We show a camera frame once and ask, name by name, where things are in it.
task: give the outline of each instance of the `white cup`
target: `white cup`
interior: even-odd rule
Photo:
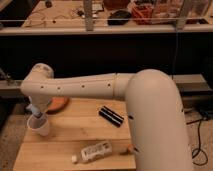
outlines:
[[[40,118],[31,115],[27,120],[27,126],[39,135],[47,136],[50,132],[50,124],[46,114],[42,114]]]

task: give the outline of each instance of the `wooden table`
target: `wooden table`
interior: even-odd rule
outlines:
[[[52,7],[46,8],[45,1],[40,1],[34,8],[22,27],[52,27],[52,28],[79,28],[85,27],[85,20],[77,15],[78,10],[83,11],[83,1],[52,1]],[[107,18],[114,11],[105,9],[98,13],[98,19],[94,20],[95,27],[107,27]],[[213,24],[210,14],[213,12],[213,4],[209,8],[205,19]],[[138,26],[130,20],[125,26]]]
[[[120,128],[98,115],[101,106],[122,115]],[[27,130],[14,171],[48,170],[125,170],[134,169],[133,155],[120,155],[130,144],[129,126],[124,102],[113,100],[71,99],[61,112],[49,116],[51,132],[41,137]],[[91,163],[73,164],[71,156],[102,140],[112,143],[113,154]]]

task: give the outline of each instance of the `floor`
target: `floor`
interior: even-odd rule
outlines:
[[[26,131],[26,120],[28,115],[23,113],[20,106],[16,106],[12,114],[8,117],[6,124],[0,132],[0,171],[12,171],[13,165],[18,154],[22,139]],[[199,118],[196,112],[186,115],[186,121]],[[197,126],[198,123],[188,125],[188,133],[192,148],[197,147]],[[201,125],[202,149],[208,155],[208,164],[196,166],[195,171],[213,170],[213,120],[204,121]],[[194,162],[203,162],[204,156],[200,154]]]

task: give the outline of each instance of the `black marker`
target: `black marker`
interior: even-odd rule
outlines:
[[[108,121],[110,121],[112,124],[114,124],[115,126],[117,127],[120,127],[122,122],[120,122],[119,120],[117,120],[116,118],[113,117],[113,115],[107,113],[107,112],[104,112],[103,110],[100,110],[99,112],[99,115],[104,117],[105,119],[107,119]]]
[[[121,117],[120,115],[118,115],[117,113],[115,113],[114,111],[112,111],[111,109],[109,109],[108,107],[103,106],[102,109],[107,110],[107,111],[108,111],[109,113],[111,113],[114,117],[118,118],[121,122],[123,122],[124,118]]]

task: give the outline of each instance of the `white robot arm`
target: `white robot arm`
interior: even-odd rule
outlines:
[[[37,64],[21,85],[42,112],[52,96],[123,99],[138,171],[194,171],[183,105],[171,78],[157,70],[54,79]]]

